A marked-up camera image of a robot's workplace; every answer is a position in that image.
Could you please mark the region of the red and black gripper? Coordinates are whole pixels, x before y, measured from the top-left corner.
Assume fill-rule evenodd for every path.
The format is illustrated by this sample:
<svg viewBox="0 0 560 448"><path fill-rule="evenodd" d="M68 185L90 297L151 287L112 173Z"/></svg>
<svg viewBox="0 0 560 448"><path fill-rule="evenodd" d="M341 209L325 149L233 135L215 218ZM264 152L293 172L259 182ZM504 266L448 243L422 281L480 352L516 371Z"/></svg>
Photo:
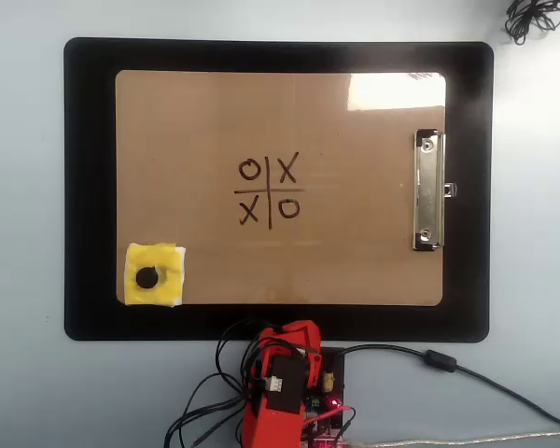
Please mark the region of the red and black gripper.
<svg viewBox="0 0 560 448"><path fill-rule="evenodd" d="M257 344L257 358L262 371L269 371L276 357L307 359L306 387L315 388L323 360L320 348L321 335L317 324L312 320L299 320L285 324L281 332L265 329Z"/></svg>

